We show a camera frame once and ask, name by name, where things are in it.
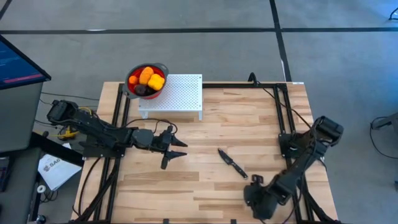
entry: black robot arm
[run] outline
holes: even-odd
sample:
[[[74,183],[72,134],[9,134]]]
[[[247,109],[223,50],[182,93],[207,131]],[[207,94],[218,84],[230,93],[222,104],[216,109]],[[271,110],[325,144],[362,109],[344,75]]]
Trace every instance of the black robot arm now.
[[[170,145],[187,147],[174,136],[173,126],[169,126],[159,136],[154,136],[149,129],[117,128],[99,119],[96,114],[79,109],[78,105],[71,101],[55,100],[52,104],[47,119],[53,125],[71,126],[81,133],[92,136],[97,140],[99,147],[115,150],[117,147],[135,146],[138,149],[163,153],[162,169],[166,169],[169,160],[187,155],[184,152],[169,150]]]
[[[302,151],[289,169],[275,175],[263,187],[253,182],[244,188],[244,199],[253,210],[254,218],[270,219],[277,204],[285,205],[296,191],[297,181],[313,162],[323,157],[330,146],[334,146],[343,134],[343,127],[322,116],[306,133],[285,134],[279,138],[281,148]]]

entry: knife handle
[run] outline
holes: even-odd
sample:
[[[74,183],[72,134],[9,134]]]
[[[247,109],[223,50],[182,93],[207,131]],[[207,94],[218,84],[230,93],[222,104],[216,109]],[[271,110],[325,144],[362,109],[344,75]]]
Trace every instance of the knife handle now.
[[[239,174],[242,175],[243,178],[245,178],[245,179],[248,178],[248,175],[247,175],[238,165],[236,165],[236,163],[233,162],[231,165],[235,168],[235,170],[236,170]]]

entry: knife blade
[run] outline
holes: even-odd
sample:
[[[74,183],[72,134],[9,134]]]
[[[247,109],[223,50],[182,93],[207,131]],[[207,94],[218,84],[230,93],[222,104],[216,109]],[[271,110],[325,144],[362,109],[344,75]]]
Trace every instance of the knife blade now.
[[[248,178],[248,175],[242,170],[242,168],[240,168],[240,166],[238,166],[233,159],[231,159],[222,149],[218,148],[218,154],[221,156],[221,158],[225,161],[225,163],[227,163],[228,165],[231,165],[235,168],[235,170],[241,174],[241,176],[244,179]]]

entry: yellow bell pepper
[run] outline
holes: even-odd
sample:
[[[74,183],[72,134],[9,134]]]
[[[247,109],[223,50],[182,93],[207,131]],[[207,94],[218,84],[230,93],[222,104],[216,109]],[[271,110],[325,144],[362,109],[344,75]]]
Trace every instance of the yellow bell pepper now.
[[[165,80],[158,74],[153,74],[148,81],[148,86],[152,89],[159,91],[164,84]]]
[[[142,85],[148,84],[149,79],[154,73],[155,72],[151,67],[144,68],[141,72],[141,75],[139,76],[139,83]]]

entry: red bowl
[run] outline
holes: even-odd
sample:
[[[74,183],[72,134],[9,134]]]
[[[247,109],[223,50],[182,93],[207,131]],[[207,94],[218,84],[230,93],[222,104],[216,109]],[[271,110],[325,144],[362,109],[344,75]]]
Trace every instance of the red bowl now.
[[[164,78],[165,82],[164,82],[162,88],[160,90],[158,90],[156,93],[151,94],[149,96],[137,96],[136,91],[134,89],[135,85],[129,83],[129,78],[131,76],[135,76],[135,77],[139,78],[141,76],[141,72],[146,67],[152,68],[154,70],[155,74],[158,74],[162,78]],[[129,97],[130,99],[135,99],[135,98],[142,98],[145,100],[154,99],[160,95],[164,86],[166,86],[168,74],[169,74],[168,68],[161,63],[144,63],[141,65],[138,65],[128,73],[128,75],[126,77],[126,81],[124,82],[123,91],[127,94],[127,97]]]

